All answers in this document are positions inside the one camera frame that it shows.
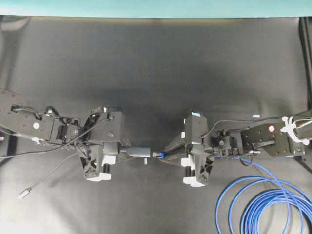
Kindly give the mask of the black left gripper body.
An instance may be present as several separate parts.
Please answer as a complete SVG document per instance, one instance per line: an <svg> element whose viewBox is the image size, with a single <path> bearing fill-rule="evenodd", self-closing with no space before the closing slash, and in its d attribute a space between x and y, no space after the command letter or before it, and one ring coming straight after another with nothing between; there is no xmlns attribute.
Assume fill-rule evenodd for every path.
<svg viewBox="0 0 312 234"><path fill-rule="evenodd" d="M82 163L84 177L88 181L100 182L111 180L111 166L116 163L117 143L78 146L79 158Z"/></svg>

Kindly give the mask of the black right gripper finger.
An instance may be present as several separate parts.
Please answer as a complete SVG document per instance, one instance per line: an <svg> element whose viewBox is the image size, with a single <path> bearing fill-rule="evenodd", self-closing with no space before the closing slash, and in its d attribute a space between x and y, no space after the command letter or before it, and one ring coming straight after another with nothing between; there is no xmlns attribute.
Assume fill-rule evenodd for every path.
<svg viewBox="0 0 312 234"><path fill-rule="evenodd" d="M167 163L169 165L182 167L181 165L181 158L178 156L167 156L161 160L163 163Z"/></svg>
<svg viewBox="0 0 312 234"><path fill-rule="evenodd" d="M167 146L164 148L165 153L172 152L185 145L185 136L183 133L177 135Z"/></svg>

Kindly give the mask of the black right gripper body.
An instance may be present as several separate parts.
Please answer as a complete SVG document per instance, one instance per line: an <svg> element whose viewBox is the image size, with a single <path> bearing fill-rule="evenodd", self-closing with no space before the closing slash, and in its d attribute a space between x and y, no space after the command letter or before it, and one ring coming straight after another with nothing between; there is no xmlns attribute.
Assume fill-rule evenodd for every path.
<svg viewBox="0 0 312 234"><path fill-rule="evenodd" d="M183 183L191 187L203 187L209 182L209 176L215 157L204 150L203 145L192 144L186 147L186 155L181 159L185 169Z"/></svg>

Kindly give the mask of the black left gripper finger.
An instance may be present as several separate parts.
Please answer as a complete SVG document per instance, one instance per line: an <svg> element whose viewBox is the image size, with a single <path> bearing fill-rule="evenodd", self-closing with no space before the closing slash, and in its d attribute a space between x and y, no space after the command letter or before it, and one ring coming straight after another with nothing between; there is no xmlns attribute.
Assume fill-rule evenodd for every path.
<svg viewBox="0 0 312 234"><path fill-rule="evenodd" d="M120 152L127 152L132 147L132 144L127 136L124 136L120 141Z"/></svg>
<svg viewBox="0 0 312 234"><path fill-rule="evenodd" d="M126 162L126 161L129 161L131 160L132 157L130 155L128 155L127 153L125 152L120 152L117 156L116 156L116 160L115 160L115 164L118 164L118 163L122 163L122 162Z"/></svg>

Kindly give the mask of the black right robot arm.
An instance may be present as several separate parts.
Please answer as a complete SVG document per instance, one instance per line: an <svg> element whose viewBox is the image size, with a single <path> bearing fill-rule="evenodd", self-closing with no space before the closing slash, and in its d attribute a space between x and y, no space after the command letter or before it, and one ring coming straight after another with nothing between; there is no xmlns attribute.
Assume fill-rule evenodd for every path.
<svg viewBox="0 0 312 234"><path fill-rule="evenodd" d="M219 120L209 125L203 114L191 113L184 120L181 133L163 152L153 153L153 157L183 167L183 183L202 187L208 184L216 158L253 159L262 151L271 157L302 157L312 141L311 110L240 122L245 126L216 130L219 124L239 123L239 120Z"/></svg>

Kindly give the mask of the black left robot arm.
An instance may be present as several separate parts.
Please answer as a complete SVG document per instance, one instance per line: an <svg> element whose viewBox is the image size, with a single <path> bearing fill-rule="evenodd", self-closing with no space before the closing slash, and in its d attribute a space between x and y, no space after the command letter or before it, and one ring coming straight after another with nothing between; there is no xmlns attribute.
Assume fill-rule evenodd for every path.
<svg viewBox="0 0 312 234"><path fill-rule="evenodd" d="M48 106L44 113L26 105L22 95L1 89L0 128L16 137L57 149L75 149L88 181L110 180L110 167L133 156L124 132L124 115L106 107L90 110L85 123Z"/></svg>

